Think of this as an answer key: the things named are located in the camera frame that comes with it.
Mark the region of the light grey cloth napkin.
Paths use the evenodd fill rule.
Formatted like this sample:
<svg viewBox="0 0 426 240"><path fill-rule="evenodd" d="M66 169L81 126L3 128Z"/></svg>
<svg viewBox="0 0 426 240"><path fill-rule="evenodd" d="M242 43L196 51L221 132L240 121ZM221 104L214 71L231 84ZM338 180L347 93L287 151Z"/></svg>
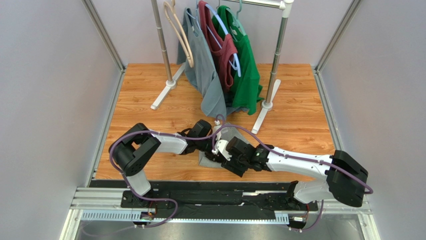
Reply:
<svg viewBox="0 0 426 240"><path fill-rule="evenodd" d="M233 137L237 137L242 140L246 144L250 142L234 127L224 128L220 131L221 136L220 140L230 141ZM198 153L198 165L201 167L207 168L218 168L220 169L222 166L223 159L218 155L214 155L212 150L200 151Z"/></svg>

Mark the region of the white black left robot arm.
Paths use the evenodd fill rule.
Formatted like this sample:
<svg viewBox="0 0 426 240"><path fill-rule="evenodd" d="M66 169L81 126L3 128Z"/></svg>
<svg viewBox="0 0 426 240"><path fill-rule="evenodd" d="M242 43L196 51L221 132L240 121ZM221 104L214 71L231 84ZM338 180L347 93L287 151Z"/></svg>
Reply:
<svg viewBox="0 0 426 240"><path fill-rule="evenodd" d="M187 155L199 151L210 162L224 162L226 158L213 151L212 133L212 125L205 120L177 133L155 132L137 123L116 140L108 152L129 188L144 196L151 190L144 167L155 153Z"/></svg>

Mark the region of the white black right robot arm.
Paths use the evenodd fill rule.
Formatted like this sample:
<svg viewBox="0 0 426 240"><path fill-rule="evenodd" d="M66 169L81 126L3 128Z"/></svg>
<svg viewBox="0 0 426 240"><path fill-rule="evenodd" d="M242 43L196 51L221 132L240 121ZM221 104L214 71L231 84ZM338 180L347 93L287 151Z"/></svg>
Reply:
<svg viewBox="0 0 426 240"><path fill-rule="evenodd" d="M254 147L233 137L218 140L213 153L223 158L224 169L239 177L248 169L311 177L311 181L292 181L286 191L286 197L303 204L335 199L359 208L364 195L372 192L367 188L368 171L342 150L332 155L305 154L263 143Z"/></svg>

